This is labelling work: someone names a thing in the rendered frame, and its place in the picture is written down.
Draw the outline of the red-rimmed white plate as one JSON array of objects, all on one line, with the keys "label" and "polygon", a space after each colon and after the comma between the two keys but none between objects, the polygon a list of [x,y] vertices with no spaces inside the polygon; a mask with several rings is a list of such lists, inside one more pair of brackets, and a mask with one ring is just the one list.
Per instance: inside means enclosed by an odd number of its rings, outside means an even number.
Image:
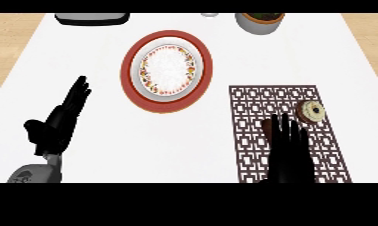
[{"label": "red-rimmed white plate", "polygon": [[146,111],[171,113],[204,95],[213,76],[213,59],[202,41],[179,30],[158,31],[131,46],[120,80],[130,101]]}]

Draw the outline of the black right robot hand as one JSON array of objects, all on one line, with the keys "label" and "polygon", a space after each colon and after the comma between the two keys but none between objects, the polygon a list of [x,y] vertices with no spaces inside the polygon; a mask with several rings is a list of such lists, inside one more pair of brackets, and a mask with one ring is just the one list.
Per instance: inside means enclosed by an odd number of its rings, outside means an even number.
[{"label": "black right robot hand", "polygon": [[309,151],[309,134],[288,114],[272,115],[272,146],[267,178],[263,184],[315,184],[315,164]]}]

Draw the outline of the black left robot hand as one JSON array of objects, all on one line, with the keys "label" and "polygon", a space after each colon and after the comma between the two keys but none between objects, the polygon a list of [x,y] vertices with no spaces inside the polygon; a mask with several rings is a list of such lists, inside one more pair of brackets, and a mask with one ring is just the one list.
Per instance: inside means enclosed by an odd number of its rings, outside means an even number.
[{"label": "black left robot hand", "polygon": [[68,91],[65,100],[50,112],[44,122],[30,119],[24,123],[28,140],[35,145],[35,155],[61,155],[68,148],[77,119],[92,93],[87,78],[80,76]]}]

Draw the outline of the grey plant pot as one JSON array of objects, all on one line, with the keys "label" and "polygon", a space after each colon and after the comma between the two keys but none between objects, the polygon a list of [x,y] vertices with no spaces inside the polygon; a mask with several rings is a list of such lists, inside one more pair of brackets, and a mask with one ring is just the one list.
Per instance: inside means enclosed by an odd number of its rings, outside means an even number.
[{"label": "grey plant pot", "polygon": [[279,17],[273,20],[260,20],[250,16],[247,13],[236,13],[236,23],[239,27],[251,34],[267,35],[273,33],[281,25],[285,14],[281,13]]}]

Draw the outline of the brown sweet potato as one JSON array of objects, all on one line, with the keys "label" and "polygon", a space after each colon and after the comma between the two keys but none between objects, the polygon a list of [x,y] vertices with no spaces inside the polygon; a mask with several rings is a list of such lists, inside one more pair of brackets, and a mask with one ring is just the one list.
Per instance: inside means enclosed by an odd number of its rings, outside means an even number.
[{"label": "brown sweet potato", "polygon": [[264,119],[261,121],[261,128],[263,128],[263,133],[269,142],[269,145],[272,146],[272,120]]}]

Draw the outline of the black and grey appliance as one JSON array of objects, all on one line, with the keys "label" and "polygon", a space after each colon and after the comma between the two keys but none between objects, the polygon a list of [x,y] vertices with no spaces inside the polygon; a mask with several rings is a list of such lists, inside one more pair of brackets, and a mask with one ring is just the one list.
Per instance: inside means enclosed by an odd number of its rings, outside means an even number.
[{"label": "black and grey appliance", "polygon": [[56,13],[55,18],[62,25],[109,26],[128,21],[128,13]]}]

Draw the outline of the cream-topped brown cupcake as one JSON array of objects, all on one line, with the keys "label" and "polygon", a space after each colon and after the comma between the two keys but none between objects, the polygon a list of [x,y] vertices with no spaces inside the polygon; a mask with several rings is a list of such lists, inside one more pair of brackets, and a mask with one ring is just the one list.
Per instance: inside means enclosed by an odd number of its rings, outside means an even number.
[{"label": "cream-topped brown cupcake", "polygon": [[325,108],[317,101],[301,101],[297,105],[297,115],[304,123],[317,123],[325,118]]}]

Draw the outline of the brown lattice placemat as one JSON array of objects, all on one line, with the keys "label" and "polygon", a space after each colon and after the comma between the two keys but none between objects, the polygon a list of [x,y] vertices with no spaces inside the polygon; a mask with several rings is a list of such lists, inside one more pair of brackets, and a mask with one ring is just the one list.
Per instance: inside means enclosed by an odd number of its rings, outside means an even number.
[{"label": "brown lattice placemat", "polygon": [[230,112],[235,137],[238,179],[241,183],[257,183],[267,178],[267,142],[261,121],[273,114],[288,114],[298,126],[307,130],[310,156],[315,162],[317,183],[350,183],[341,150],[328,118],[315,124],[304,123],[297,116],[301,101],[322,103],[315,85],[230,86]]}]

